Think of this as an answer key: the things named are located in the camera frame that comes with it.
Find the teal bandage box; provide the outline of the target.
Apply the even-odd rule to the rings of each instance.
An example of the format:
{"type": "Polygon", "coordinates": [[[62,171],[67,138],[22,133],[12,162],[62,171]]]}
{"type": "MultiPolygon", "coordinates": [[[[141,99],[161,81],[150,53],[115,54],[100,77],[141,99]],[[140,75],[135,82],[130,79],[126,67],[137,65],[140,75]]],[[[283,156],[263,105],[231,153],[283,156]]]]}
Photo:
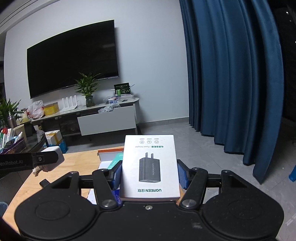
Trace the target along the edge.
{"type": "Polygon", "coordinates": [[[101,169],[112,169],[119,161],[123,159],[123,152],[115,153],[110,156],[110,160],[102,161],[100,164],[101,169]]]}

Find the white plug-in mosquito repeller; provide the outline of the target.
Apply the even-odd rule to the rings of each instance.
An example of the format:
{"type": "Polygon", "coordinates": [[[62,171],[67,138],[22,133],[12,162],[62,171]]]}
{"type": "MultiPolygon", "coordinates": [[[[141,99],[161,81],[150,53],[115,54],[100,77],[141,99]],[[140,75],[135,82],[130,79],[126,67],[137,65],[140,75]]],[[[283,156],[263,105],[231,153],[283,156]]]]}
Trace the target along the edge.
{"type": "Polygon", "coordinates": [[[59,146],[51,146],[36,156],[32,173],[36,176],[40,171],[50,172],[64,162],[64,156],[59,146]]]}

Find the white charger box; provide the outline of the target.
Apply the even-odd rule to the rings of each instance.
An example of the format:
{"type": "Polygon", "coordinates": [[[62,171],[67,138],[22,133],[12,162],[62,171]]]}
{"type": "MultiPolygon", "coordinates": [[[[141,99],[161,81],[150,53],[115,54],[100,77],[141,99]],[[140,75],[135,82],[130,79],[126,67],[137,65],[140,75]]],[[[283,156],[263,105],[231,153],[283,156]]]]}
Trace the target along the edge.
{"type": "Polygon", "coordinates": [[[180,198],[173,135],[125,136],[119,195],[123,201],[180,198]]]}

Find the purple patterned storage tin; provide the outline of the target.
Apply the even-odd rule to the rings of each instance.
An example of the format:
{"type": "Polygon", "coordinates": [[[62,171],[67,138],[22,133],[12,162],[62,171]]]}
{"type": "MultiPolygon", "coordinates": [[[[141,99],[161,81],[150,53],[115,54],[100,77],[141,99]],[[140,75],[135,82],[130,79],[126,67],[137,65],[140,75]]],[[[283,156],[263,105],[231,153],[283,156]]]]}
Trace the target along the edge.
{"type": "Polygon", "coordinates": [[[5,147],[1,151],[1,155],[20,153],[25,148],[26,148],[26,142],[25,142],[25,140],[23,138],[21,138],[20,140],[18,140],[16,143],[13,143],[9,147],[5,147]]]}

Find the orange-rimmed white box lid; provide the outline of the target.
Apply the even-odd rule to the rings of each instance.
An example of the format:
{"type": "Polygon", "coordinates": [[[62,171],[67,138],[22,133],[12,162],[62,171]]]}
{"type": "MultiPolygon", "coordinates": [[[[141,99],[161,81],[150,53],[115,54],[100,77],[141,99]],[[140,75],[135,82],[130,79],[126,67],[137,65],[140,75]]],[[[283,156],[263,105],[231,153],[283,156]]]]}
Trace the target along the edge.
{"type": "MultiPolygon", "coordinates": [[[[98,150],[98,157],[100,159],[100,164],[102,161],[107,161],[107,160],[110,160],[110,156],[109,155],[112,155],[112,154],[115,154],[115,153],[120,153],[120,152],[123,152],[124,150],[124,147],[115,147],[115,148],[110,148],[110,149],[100,149],[98,150]]],[[[112,193],[115,195],[116,197],[116,200],[118,201],[119,204],[121,204],[121,200],[119,198],[119,187],[115,190],[115,191],[112,191],[112,193]]],[[[87,196],[87,199],[94,205],[96,205],[96,198],[95,198],[95,192],[94,192],[94,189],[90,189],[89,191],[89,194],[87,196]]]]}

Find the black glass side table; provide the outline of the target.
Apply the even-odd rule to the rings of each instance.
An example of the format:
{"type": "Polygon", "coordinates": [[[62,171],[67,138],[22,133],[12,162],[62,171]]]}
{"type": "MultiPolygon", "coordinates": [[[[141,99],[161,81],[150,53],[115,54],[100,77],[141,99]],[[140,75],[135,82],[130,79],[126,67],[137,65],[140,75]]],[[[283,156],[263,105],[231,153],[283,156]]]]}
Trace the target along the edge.
{"type": "Polygon", "coordinates": [[[26,140],[26,148],[20,153],[40,152],[48,147],[48,142],[43,131],[34,133],[31,137],[26,140]]]}

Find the wooden table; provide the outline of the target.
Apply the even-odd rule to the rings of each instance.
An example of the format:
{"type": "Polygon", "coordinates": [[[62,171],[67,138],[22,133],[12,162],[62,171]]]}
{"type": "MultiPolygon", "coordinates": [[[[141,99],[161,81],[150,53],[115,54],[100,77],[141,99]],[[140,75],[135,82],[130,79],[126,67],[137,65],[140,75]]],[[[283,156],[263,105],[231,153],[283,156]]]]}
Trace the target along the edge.
{"type": "Polygon", "coordinates": [[[39,183],[43,179],[47,179],[49,182],[53,182],[61,176],[67,174],[70,171],[77,171],[80,175],[90,175],[93,171],[100,168],[100,157],[98,153],[110,152],[110,151],[122,151],[123,146],[114,148],[105,148],[99,150],[75,152],[64,154],[64,162],[50,172],[39,172],[37,176],[30,173],[26,178],[15,197],[10,202],[8,209],[4,213],[3,220],[8,223],[14,230],[17,230],[17,226],[14,220],[14,213],[17,206],[25,199],[29,198],[36,192],[41,190],[39,183]]]}

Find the potted plant with metal pot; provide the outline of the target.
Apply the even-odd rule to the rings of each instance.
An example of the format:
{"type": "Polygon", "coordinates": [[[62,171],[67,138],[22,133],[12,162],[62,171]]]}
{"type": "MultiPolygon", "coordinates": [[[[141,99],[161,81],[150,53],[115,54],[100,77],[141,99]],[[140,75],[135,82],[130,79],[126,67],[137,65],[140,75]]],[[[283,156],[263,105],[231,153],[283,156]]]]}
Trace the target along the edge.
{"type": "Polygon", "coordinates": [[[0,122],[1,128],[11,127],[14,128],[16,126],[17,114],[22,113],[22,111],[18,111],[18,106],[21,100],[16,102],[11,102],[11,100],[6,100],[5,98],[1,98],[0,104],[0,122]]]}

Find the yellow white carton on floor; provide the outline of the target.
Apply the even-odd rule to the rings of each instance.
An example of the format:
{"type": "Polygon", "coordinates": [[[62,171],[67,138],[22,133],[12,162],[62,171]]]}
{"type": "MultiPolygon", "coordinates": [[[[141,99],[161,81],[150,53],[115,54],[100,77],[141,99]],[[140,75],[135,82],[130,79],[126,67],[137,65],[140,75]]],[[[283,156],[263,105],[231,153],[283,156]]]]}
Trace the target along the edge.
{"type": "Polygon", "coordinates": [[[62,142],[62,134],[60,130],[45,132],[45,136],[49,145],[59,145],[62,142]]]}

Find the blue bag on floor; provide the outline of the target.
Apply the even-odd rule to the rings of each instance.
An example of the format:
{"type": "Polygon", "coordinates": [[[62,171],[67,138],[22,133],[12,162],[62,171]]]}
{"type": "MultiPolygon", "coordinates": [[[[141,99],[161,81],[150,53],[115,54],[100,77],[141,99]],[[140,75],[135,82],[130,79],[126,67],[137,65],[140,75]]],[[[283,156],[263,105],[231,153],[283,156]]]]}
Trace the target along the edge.
{"type": "Polygon", "coordinates": [[[55,146],[58,146],[61,149],[63,154],[67,153],[68,147],[64,139],[62,139],[62,141],[58,145],[48,145],[48,147],[55,147],[55,146]]]}

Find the white plastic bag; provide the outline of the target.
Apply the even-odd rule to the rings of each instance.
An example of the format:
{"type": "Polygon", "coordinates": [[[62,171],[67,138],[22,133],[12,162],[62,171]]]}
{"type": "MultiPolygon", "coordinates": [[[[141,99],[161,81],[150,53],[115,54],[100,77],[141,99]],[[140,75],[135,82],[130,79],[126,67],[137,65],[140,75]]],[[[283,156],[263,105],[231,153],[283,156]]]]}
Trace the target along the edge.
{"type": "Polygon", "coordinates": [[[28,106],[27,111],[30,119],[42,118],[45,115],[43,101],[38,100],[33,102],[30,106],[28,106]]]}

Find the white TV console cabinet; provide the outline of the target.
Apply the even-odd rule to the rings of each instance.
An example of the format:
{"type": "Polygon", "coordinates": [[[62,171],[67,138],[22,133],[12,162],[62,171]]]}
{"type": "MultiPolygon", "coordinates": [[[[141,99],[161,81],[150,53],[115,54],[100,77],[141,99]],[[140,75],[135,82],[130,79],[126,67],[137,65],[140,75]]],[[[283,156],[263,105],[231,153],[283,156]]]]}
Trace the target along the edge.
{"type": "Polygon", "coordinates": [[[137,103],[139,98],[121,101],[112,111],[100,113],[99,110],[108,104],[99,104],[92,107],[79,107],[74,110],[57,112],[32,120],[33,125],[39,125],[42,130],[60,130],[62,137],[89,136],[99,133],[134,130],[137,128],[137,103]]]}

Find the yellow cardboard box on console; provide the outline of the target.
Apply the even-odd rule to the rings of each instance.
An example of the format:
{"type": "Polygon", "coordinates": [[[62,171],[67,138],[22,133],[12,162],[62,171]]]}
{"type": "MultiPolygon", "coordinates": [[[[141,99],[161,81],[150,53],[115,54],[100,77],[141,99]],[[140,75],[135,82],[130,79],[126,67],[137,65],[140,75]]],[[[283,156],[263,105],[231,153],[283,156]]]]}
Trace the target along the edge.
{"type": "Polygon", "coordinates": [[[45,116],[52,115],[57,112],[59,112],[58,102],[54,102],[54,103],[47,104],[44,106],[44,115],[45,116]]]}

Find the white router with antennas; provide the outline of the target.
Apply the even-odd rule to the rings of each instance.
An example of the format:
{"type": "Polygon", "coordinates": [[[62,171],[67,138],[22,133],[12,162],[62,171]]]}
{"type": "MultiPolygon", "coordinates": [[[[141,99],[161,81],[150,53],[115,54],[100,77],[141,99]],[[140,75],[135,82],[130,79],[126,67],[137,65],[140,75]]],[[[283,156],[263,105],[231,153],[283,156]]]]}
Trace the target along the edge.
{"type": "Polygon", "coordinates": [[[60,110],[60,112],[74,110],[78,106],[76,95],[62,98],[62,102],[64,104],[64,107],[60,110]]]}

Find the black green display box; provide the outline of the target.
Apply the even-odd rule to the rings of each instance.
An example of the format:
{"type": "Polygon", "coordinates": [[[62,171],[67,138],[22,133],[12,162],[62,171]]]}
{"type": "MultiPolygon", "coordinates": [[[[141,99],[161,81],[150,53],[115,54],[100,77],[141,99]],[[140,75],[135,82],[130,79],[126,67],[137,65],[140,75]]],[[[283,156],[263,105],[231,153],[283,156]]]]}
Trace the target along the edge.
{"type": "Polygon", "coordinates": [[[127,83],[120,83],[114,85],[115,96],[122,96],[125,94],[131,94],[130,84],[127,83]]]}

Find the potted green plant on console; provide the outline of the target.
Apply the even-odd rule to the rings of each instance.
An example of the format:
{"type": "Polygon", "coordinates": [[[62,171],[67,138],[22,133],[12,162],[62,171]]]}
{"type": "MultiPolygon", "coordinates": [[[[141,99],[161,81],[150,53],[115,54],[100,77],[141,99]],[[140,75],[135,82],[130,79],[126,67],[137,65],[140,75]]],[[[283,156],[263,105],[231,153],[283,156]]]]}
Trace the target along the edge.
{"type": "Polygon", "coordinates": [[[76,80],[76,92],[82,94],[86,100],[86,107],[95,106],[93,93],[97,89],[97,76],[99,74],[89,73],[88,75],[80,73],[81,78],[76,80]]]}

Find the blue curtain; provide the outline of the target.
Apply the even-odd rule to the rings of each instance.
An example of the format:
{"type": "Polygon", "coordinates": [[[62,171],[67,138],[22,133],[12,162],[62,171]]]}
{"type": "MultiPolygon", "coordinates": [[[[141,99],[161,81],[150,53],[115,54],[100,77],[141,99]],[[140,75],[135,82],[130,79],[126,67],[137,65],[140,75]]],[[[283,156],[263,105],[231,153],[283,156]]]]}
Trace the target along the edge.
{"type": "Polygon", "coordinates": [[[189,123],[243,155],[263,183],[284,106],[279,30],[290,1],[180,1],[189,84],[189,123]]]}

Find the wall-mounted black television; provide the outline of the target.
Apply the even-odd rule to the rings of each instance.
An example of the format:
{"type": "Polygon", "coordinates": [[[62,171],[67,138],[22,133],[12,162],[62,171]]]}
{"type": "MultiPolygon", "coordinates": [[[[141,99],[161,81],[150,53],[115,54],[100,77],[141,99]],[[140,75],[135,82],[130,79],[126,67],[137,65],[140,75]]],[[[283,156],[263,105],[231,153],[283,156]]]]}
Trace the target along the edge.
{"type": "Polygon", "coordinates": [[[119,76],[114,20],[77,27],[27,49],[30,97],[76,85],[83,75],[119,76]]]}

